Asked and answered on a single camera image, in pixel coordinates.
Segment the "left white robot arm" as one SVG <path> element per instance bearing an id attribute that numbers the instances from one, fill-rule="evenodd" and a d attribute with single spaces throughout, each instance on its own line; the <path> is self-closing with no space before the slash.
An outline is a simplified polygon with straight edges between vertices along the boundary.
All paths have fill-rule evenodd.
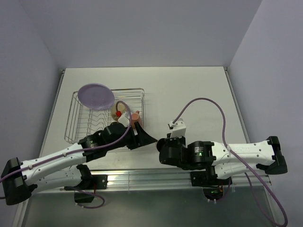
<path id="1" fill-rule="evenodd" d="M 139 123 L 125 127 L 114 122 L 70 147 L 53 154 L 20 161 L 17 157 L 7 161 L 0 177 L 7 205 L 19 204 L 32 193 L 59 187 L 59 175 L 64 183 L 83 190 L 92 184 L 86 163 L 104 157 L 108 151 L 127 147 L 130 150 L 157 142 Z"/>

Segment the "black mug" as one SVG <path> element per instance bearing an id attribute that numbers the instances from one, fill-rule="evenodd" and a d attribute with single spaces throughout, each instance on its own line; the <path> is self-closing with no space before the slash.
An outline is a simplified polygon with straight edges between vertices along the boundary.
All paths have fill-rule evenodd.
<path id="1" fill-rule="evenodd" d="M 166 139 L 165 138 L 161 138 L 160 140 L 157 141 L 157 144 L 156 144 L 156 148 L 159 152 L 161 152 L 163 146 L 165 145 L 166 143 Z"/>

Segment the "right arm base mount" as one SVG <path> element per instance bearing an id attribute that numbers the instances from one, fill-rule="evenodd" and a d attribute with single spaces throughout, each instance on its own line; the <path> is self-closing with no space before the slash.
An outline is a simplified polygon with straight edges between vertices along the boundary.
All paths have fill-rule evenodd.
<path id="1" fill-rule="evenodd" d="M 218 179 L 216 174 L 207 171 L 190 172 L 190 180 L 191 186 L 202 188 L 207 202 L 212 202 L 214 204 L 226 196 L 232 185 L 231 177 L 227 179 Z"/>

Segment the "purple plate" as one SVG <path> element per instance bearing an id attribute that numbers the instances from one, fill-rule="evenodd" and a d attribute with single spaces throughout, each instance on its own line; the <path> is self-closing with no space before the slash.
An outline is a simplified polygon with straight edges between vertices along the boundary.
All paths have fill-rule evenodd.
<path id="1" fill-rule="evenodd" d="M 90 83 L 78 90 L 78 99 L 82 105 L 92 110 L 106 110 L 115 102 L 114 93 L 105 85 Z"/>

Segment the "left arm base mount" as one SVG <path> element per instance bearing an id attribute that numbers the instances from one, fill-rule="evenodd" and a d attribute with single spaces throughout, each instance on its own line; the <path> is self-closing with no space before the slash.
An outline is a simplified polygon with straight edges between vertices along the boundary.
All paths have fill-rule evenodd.
<path id="1" fill-rule="evenodd" d="M 96 209 L 102 207 L 105 204 L 105 199 L 97 194 L 97 190 L 105 190 L 108 183 L 108 175 L 93 175 L 88 183 L 84 183 L 83 186 L 65 187 L 66 191 L 74 190 L 74 201 L 78 206 L 86 209 Z M 86 206 L 86 203 L 92 203 L 95 198 L 100 198 L 102 204 L 96 207 Z"/>

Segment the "white bowl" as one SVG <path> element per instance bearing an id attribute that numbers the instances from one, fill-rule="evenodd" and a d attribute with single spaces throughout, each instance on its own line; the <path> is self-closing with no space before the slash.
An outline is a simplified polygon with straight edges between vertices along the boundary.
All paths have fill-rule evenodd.
<path id="1" fill-rule="evenodd" d="M 123 103 L 116 103 L 111 108 L 111 117 L 117 121 L 125 112 L 128 112 L 126 106 Z"/>

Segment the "pink mug white inside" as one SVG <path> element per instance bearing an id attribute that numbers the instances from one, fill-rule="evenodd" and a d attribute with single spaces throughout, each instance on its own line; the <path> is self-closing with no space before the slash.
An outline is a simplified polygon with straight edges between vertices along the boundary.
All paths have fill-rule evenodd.
<path id="1" fill-rule="evenodd" d="M 135 123 L 139 123 L 140 126 L 143 126 L 143 122 L 142 119 L 140 117 L 140 111 L 135 111 L 134 113 L 132 113 L 131 115 L 131 126 L 135 129 Z"/>

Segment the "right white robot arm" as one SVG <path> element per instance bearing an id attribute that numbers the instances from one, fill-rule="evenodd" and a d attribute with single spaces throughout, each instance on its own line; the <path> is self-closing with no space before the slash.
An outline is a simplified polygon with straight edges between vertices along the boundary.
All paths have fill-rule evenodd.
<path id="1" fill-rule="evenodd" d="M 187 145 L 184 137 L 162 138 L 156 147 L 161 164 L 183 170 L 205 170 L 209 184 L 248 171 L 262 170 L 267 175 L 288 171 L 277 136 L 257 143 L 228 145 L 215 141 L 195 141 Z"/>

